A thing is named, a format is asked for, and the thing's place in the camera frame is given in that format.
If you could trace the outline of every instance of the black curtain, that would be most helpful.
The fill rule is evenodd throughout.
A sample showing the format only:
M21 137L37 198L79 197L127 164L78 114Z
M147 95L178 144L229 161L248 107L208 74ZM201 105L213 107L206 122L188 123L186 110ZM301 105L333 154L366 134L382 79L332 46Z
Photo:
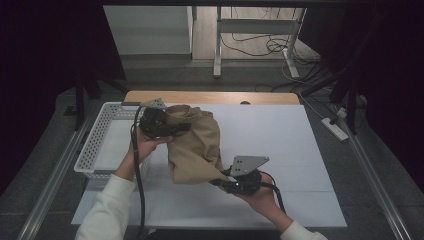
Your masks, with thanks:
M421 5L389 5L356 70L371 127L424 191L424 14Z
M125 79L103 7L96 1L2 1L1 192L22 167L55 111L75 86L76 69L99 97L97 75Z

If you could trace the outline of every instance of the floor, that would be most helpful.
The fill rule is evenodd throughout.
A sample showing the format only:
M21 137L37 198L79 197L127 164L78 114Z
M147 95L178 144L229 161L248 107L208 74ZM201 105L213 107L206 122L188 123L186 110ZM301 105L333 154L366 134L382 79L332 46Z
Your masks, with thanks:
M292 8L247 8L223 7L222 18L239 19L296 19L299 10ZM197 19L193 25L193 59L213 59L216 45L216 7L197 7ZM223 59L284 59L281 46L286 45L287 35L269 34L222 34L221 49ZM225 45L238 49L232 50ZM307 45L297 40L295 43L297 54L304 58L315 58L317 53Z
M263 16L261 15L264 14L263 11L261 9L258 12L260 17ZM263 49L251 48L249 50L253 52ZM297 82L287 77L288 70L285 67L283 68L284 72L282 71L280 60L246 61L235 60L243 58L241 56L235 56L234 59L228 56L228 60L223 61L222 77L215 79L212 76L213 62L209 60L211 59L210 51L208 52L204 53L204 57L200 57L199 53L199 57L196 57L198 59L194 60L179 59L178 57L164 60L122 56L127 81L120 83L134 90L298 92L307 84L312 84L318 77L329 74L325 69L316 67L315 62L306 63L298 59L298 70L303 82ZM102 98L100 100L87 98L87 105L94 102L123 100L124 94L103 82L99 82L99 84L103 91ZM328 93L329 89L322 89L312 95L314 98L307 98L307 101L321 115L332 116L333 113L327 108L329 107ZM348 144L341 144L334 138L322 126L320 117L307 105L305 105L305 109L349 226L346 229L311 230L318 230L329 239L395 239L351 147ZM75 92L70 89L57 97L56 111L49 126L34 147L24 167L0 197L1 240L16 239L19 235L73 133L74 110ZM368 126L363 109L358 109L356 127L368 156L413 239L424 239L424 229L422 229L423 193L419 191L396 157ZM85 177L73 171L73 166L67 169L65 178L35 239L73 239L77 226L71 226L70 221L84 191L85 182ZM132 238L134 231L135 229L130 227L126 239ZM173 239L188 238L187 233L178 234L171 232L165 236ZM256 237L256 239L276 238L275 234L267 237L261 235L263 233L256 234L258 233L252 233L249 236ZM227 236L228 239L229 235L215 233L212 236L219 239Z

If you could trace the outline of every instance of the white tabletop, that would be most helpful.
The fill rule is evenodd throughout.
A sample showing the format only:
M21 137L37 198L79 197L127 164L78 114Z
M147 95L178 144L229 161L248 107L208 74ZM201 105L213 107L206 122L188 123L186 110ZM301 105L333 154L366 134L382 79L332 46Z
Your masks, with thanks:
M221 130L221 157L228 168L236 155L268 156L260 167L276 180L282 192L287 214L306 227L344 227L346 222L319 152L306 112L301 105L230 105L191 104L211 111ZM117 142L128 135L126 123L112 124ZM122 140L116 153L128 148ZM102 158L117 165L117 154ZM75 213L72 224L81 224L103 181L90 181ZM209 183L173 184L167 167L166 145L152 154L150 170L144 180L146 227L193 229L273 229L264 217L242 200L226 194ZM138 193L132 196L130 224L137 225L140 206Z

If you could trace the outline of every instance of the black cable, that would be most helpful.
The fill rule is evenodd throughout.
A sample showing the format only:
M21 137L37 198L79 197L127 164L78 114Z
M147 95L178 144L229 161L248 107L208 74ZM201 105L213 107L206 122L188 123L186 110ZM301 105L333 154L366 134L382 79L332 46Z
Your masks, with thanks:
M264 19L266 15L268 15L268 13L272 11L272 7L267 7L266 10L264 9L264 7L262 7L262 11L265 12L265 15L263 15L261 19Z
M266 174L268 177L270 177L272 179L273 184L275 185L275 179L271 176L271 174L267 173L267 172L263 172L263 171L259 171L260 173Z
M284 38L271 38L271 35L269 35L269 40L266 42L266 48L268 49L268 51L282 52L284 50L284 48L287 47L287 44L289 42L289 39L290 39L290 37L288 39L284 39ZM280 44L280 43L278 43L276 41L285 41L286 43L283 45L283 44Z
M260 92L260 91L258 91L258 87L259 86L265 86L265 87L267 87L267 88L270 88L271 90L269 91L269 92L274 92L276 89L278 89L278 88L282 88L282 87L286 87L286 86L288 86L288 85L292 85L292 84L295 84L296 82L289 82L289 83L282 83L282 84L278 84L278 85L276 85L276 86L270 86L270 85L268 85L268 84L265 84L265 83L259 83L259 84L256 84L256 86L255 86L255 92Z
M281 8L278 8L278 12L277 12L277 17L276 17L276 19L278 19L278 16L280 15L280 10L281 10Z
M236 7L234 7L234 11L236 12L237 18L238 18L238 12L237 12L237 8ZM231 18L233 18L233 7L231 7Z
M137 178L137 186L138 186L138 192L140 195L140 206L141 206L141 216L140 216L140 228L138 230L138 238L143 233L144 230L144 224L145 224L145 218L146 218L146 203L144 198L144 189L143 189L143 183L141 181L141 173L140 173L140 161L138 160L138 142L137 142L137 120L138 115L140 114L141 106L138 107L135 117L134 117L134 124L132 125L131 130L131 142L133 145L133 151L134 151L134 171L135 176Z
M316 99L312 96L309 96L309 97L312 98L313 100L315 100L316 102L320 103L321 105L323 105L325 108L327 108L328 111L330 111L336 118L338 117L337 114L331 108L329 108L326 104L324 104L323 102L319 101L318 99Z
M294 10L293 10L292 20L293 20L293 18L294 18L294 14L296 13L296 9L297 9L297 8L294 8Z
M313 69L316 67L316 66L318 66L319 64L318 63L316 63L316 65L314 66L314 67L312 67L312 69L310 69L309 70L309 72L306 74L306 76L305 77L303 77L303 78L301 78L301 79L296 79L296 80L298 80L298 81L301 81L301 82L299 82L299 83L297 83L295 86L293 86L291 89L290 89L290 91L289 92L294 92L294 90L296 89L296 88L298 88L298 87L300 87L300 86L302 86L302 85L304 85L304 84L306 84L307 82L309 82L309 83L307 83L307 84L309 84L309 85L312 85L312 82L315 82L315 81L317 81L317 80L319 80L319 79L321 79L322 77L324 77L325 75L327 75L328 73L330 73L330 71L327 69L324 73L322 73L321 75L318 75L318 73L320 73L324 68L325 68L325 66L320 66L320 69L318 69L318 71L316 71L314 74L312 74L311 76L309 76L312 72L313 72Z
M305 58L302 58L297 53L296 47L294 47L293 50L294 50L293 51L294 59L296 59L297 62L299 62L299 63L302 62L304 64L311 64L311 63L325 63L326 64L325 59L322 59L321 56L317 56L318 58L316 58L316 59L305 59Z
M283 212L286 212L286 209L284 208L284 204L283 204L283 198L281 197L280 189L278 189L277 186L270 184L270 183L264 183L264 182L258 182L257 184L261 187L267 187L267 188L274 190L275 195L277 195L278 205L280 205L280 209Z
M221 41L222 41L222 44L224 44L224 46L226 46L227 48L235 50L235 51L239 51L241 53L244 53L244 54L247 54L247 55L253 56L253 57L263 57L263 56L267 56L267 55L270 55L271 53L273 53L273 52L268 52L268 53L265 53L265 54L252 54L252 53L248 53L248 52L245 52L243 50L240 50L238 48L233 48L233 47L228 46L227 44L225 44L224 39L222 39L222 36L221 36Z
M234 33L231 33L231 36L233 37L233 40L236 42L243 42L243 41L248 41L248 40L252 40L252 39L256 39L256 38L262 38L262 37L268 37L272 34L265 34L265 35L259 35L259 36L255 36L255 37L250 37L250 38L243 38L243 39L236 39L234 38Z

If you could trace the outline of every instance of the beige cloth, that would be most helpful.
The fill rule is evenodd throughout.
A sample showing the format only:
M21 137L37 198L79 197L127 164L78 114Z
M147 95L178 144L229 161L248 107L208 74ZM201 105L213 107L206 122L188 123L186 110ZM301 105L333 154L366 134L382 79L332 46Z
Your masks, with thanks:
M166 109L167 124L191 123L190 130L168 143L168 167L174 183L198 184L228 180L219 150L220 131L211 112L176 105Z

